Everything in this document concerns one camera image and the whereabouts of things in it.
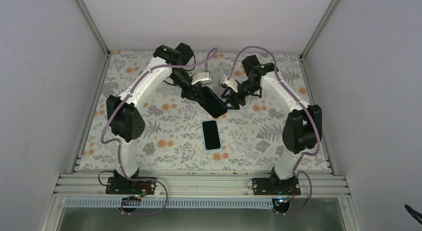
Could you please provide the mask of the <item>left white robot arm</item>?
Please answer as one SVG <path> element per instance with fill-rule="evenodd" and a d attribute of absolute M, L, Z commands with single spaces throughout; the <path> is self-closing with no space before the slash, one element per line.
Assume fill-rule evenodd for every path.
<path fill-rule="evenodd" d="M 188 64 L 193 57 L 193 51 L 185 43 L 180 43 L 175 49 L 161 45 L 156 48 L 146 69 L 135 82 L 118 96 L 110 95 L 106 100 L 107 123 L 101 134 L 101 142 L 117 142 L 116 174 L 121 176 L 118 186 L 127 194 L 138 188 L 136 140 L 146 127 L 139 110 L 148 97 L 169 78 L 181 89 L 182 98 L 200 104 L 205 102 L 201 88 L 203 83 L 211 81 L 211 77 L 208 71 L 195 75 L 188 73 L 196 66 Z M 106 141 L 108 128 L 114 137 Z"/>

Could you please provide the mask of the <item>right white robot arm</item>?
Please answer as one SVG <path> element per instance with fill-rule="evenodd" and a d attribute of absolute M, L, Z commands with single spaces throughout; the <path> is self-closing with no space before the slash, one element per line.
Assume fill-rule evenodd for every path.
<path fill-rule="evenodd" d="M 301 99 L 288 86 L 277 66 L 270 62 L 261 64 L 255 55 L 242 60 L 247 79 L 238 82 L 225 75 L 222 98 L 229 109 L 238 110 L 245 105 L 247 96 L 261 96 L 266 91 L 280 99 L 287 118 L 282 132 L 282 141 L 287 148 L 278 163 L 272 168 L 268 178 L 253 178 L 252 189 L 255 195 L 300 194 L 297 170 L 305 156 L 316 156 L 321 149 L 322 109 Z"/>

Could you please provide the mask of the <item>black phone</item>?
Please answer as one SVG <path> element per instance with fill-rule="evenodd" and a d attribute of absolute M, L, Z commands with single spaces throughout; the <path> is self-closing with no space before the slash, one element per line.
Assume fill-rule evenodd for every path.
<path fill-rule="evenodd" d="M 228 112 L 227 105 L 209 87 L 202 87 L 201 93 L 202 101 L 200 102 L 200 105 L 213 118 L 218 118 Z"/>

